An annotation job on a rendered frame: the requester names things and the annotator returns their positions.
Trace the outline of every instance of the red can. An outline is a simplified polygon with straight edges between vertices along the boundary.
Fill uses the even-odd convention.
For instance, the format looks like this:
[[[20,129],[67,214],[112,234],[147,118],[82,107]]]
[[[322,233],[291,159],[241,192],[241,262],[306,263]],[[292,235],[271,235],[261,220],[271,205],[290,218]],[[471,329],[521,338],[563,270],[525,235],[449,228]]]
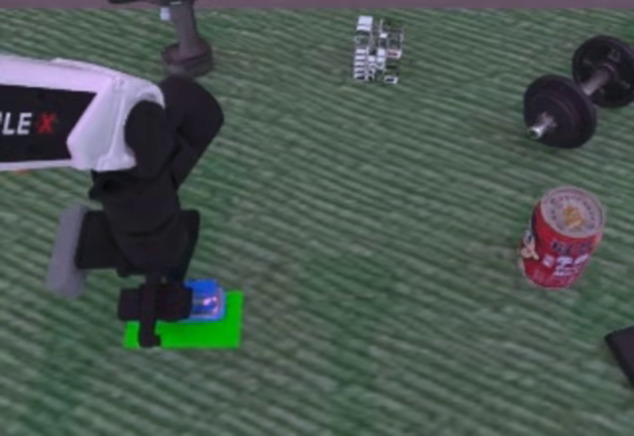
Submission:
[[[543,287],[569,287],[601,242],[605,211],[588,191],[560,186],[535,206],[520,248],[519,267]]]

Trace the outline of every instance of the green floor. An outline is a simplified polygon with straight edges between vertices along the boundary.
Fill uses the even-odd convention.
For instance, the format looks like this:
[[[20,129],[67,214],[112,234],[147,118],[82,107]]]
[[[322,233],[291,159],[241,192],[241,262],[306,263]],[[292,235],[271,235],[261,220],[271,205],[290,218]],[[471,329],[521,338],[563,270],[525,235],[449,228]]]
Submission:
[[[634,109],[554,152],[524,138],[521,99],[585,38],[634,42],[634,12],[389,12],[393,88],[349,80],[359,13],[200,16],[227,122],[183,190],[204,219],[191,275],[245,292],[239,351],[125,351],[107,273],[49,296],[56,217],[87,177],[0,175],[3,436],[632,434],[601,339],[634,324]],[[153,80],[170,41],[154,11],[0,11],[1,49]],[[579,285],[544,291],[514,245],[563,183],[608,226]]]

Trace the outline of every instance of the dumbbell handle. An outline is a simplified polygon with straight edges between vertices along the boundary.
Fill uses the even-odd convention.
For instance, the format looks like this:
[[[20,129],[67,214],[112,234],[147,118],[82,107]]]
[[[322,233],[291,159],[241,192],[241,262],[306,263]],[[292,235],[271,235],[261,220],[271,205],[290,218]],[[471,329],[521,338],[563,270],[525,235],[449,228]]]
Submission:
[[[580,84],[581,90],[591,96],[612,79],[612,71],[607,66],[600,66],[585,82]],[[528,135],[533,139],[541,139],[545,134],[555,129],[557,123],[550,114],[543,113],[535,124],[528,128]]]

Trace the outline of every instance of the gray gripper part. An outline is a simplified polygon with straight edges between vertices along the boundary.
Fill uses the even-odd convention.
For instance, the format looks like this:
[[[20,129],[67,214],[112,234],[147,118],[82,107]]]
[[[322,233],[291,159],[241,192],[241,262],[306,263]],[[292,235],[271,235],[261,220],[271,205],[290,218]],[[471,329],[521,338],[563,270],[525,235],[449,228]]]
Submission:
[[[75,252],[87,211],[88,208],[83,205],[71,205],[63,210],[49,261],[47,289],[70,299],[77,298],[84,288],[86,271],[79,270],[75,265]]]

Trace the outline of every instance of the red letter x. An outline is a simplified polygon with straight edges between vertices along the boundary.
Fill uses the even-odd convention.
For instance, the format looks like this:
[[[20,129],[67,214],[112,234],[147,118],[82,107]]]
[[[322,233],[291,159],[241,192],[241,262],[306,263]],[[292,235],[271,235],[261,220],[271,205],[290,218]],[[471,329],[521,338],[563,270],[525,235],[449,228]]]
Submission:
[[[52,134],[53,123],[57,116],[52,112],[43,112],[38,120],[38,134]]]

